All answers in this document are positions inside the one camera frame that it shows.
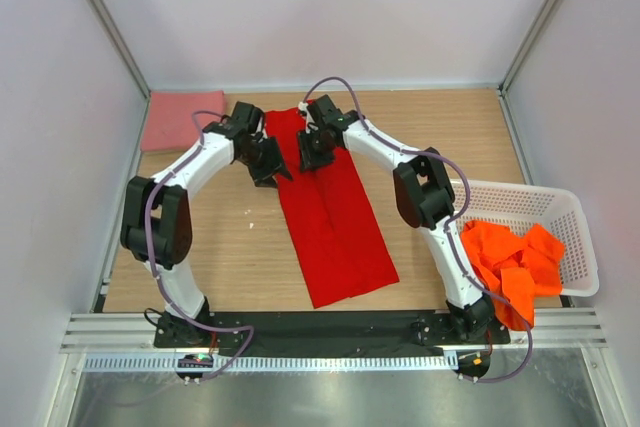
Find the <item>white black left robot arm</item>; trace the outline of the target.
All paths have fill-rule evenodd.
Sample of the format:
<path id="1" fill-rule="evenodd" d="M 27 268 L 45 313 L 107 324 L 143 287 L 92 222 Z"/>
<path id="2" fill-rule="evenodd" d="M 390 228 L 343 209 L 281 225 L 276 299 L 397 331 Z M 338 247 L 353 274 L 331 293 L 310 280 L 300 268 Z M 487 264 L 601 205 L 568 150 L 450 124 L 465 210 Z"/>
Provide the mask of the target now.
<path id="1" fill-rule="evenodd" d="M 266 133 L 265 112 L 253 104 L 238 102 L 231 114 L 218 114 L 196 131 L 194 144 L 171 165 L 128 182 L 120 231 L 122 247 L 144 263 L 164 299 L 157 336 L 191 347 L 204 345 L 220 331 L 188 260 L 191 200 L 234 163 L 247 168 L 257 187 L 274 188 L 278 177 L 292 177 L 277 140 Z"/>

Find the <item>aluminium frame rail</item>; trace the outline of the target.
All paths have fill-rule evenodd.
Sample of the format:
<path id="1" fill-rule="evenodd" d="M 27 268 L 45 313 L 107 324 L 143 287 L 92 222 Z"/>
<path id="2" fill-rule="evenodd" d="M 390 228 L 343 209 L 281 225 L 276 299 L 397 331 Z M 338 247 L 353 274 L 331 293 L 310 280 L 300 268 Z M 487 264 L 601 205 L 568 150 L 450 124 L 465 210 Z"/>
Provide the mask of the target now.
<path id="1" fill-rule="evenodd" d="M 603 329 L 588 308 L 543 308 L 530 334 L 492 321 L 464 340 L 450 316 L 434 310 L 217 312 L 209 328 L 160 314 L 77 314 L 62 340 L 64 352 L 216 349 L 231 355 L 249 344 L 254 357 L 409 357 L 437 349 L 603 347 Z"/>

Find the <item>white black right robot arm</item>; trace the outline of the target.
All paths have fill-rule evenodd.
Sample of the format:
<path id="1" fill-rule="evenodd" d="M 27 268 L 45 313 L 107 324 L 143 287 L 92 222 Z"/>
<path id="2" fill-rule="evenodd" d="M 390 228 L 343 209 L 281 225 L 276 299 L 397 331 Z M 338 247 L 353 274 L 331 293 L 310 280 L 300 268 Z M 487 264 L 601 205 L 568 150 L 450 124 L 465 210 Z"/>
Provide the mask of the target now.
<path id="1" fill-rule="evenodd" d="M 301 170 L 332 165 L 341 149 L 389 172 L 399 215 L 422 234 L 442 279 L 453 336 L 464 343 L 483 338 L 495 308 L 463 247 L 444 158 L 434 148 L 420 151 L 399 143 L 359 111 L 342 112 L 327 95 L 301 102 L 298 111 L 305 119 L 297 134 Z"/>

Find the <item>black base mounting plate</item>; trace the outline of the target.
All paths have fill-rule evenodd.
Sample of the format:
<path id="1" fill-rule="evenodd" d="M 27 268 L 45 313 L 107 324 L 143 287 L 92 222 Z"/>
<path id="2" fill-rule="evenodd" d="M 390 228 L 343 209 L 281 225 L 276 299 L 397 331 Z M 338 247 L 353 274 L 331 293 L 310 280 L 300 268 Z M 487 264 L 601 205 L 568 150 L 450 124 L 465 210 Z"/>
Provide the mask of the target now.
<path id="1" fill-rule="evenodd" d="M 217 312 L 208 320 L 217 333 L 168 314 L 145 319 L 155 328 L 157 348 L 201 347 L 222 356 L 236 353 L 248 337 L 246 356 L 274 358 L 410 357 L 432 355 L 444 346 L 510 342 L 496 320 L 486 334 L 465 341 L 450 315 L 434 310 Z"/>

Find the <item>orange crumpled t shirt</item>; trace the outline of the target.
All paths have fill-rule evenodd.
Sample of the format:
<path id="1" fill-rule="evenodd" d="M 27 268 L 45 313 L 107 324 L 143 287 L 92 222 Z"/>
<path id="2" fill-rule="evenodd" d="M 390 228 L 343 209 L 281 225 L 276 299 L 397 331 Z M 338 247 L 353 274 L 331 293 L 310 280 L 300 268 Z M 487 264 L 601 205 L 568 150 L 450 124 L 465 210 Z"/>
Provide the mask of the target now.
<path id="1" fill-rule="evenodd" d="M 494 306 L 505 327 L 532 327 L 535 299 L 561 294 L 565 245 L 543 226 L 535 224 L 518 236 L 507 226 L 471 220 L 460 238 L 476 275 L 490 292 L 504 298 Z"/>

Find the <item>white perforated plastic basket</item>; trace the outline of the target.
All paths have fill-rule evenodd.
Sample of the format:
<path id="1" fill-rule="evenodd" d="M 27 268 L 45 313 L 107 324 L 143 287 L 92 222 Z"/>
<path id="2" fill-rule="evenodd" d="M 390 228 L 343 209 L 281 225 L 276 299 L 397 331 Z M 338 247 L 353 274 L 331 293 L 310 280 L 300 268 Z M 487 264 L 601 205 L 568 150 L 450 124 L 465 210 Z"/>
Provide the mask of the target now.
<path id="1" fill-rule="evenodd" d="M 491 287 L 508 268 L 529 271 L 538 296 L 589 297 L 599 288 L 588 223 L 578 198 L 555 188 L 454 180 L 457 226 L 474 268 Z"/>

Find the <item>red t shirt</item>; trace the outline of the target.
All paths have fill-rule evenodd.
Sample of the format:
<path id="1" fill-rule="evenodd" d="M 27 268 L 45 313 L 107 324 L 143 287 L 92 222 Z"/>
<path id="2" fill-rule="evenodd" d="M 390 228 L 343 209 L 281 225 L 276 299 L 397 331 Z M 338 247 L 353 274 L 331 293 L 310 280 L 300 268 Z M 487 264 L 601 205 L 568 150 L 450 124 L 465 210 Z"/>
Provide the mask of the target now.
<path id="1" fill-rule="evenodd" d="M 266 132 L 274 137 L 292 175 L 276 177 L 280 205 L 315 308 L 363 295 L 399 276 L 349 152 L 303 172 L 296 134 L 305 120 L 295 108 L 269 111 Z"/>

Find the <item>pink folded t shirt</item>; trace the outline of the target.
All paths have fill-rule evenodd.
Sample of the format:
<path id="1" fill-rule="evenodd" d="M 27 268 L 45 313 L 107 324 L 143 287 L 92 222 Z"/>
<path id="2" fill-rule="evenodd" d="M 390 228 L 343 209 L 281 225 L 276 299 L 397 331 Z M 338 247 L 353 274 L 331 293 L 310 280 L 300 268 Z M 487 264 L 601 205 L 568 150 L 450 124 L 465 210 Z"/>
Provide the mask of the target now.
<path id="1" fill-rule="evenodd" d="M 225 99 L 221 90 L 152 91 L 140 150 L 143 153 L 186 150 L 198 139 L 192 114 L 199 110 L 222 114 L 224 109 Z"/>

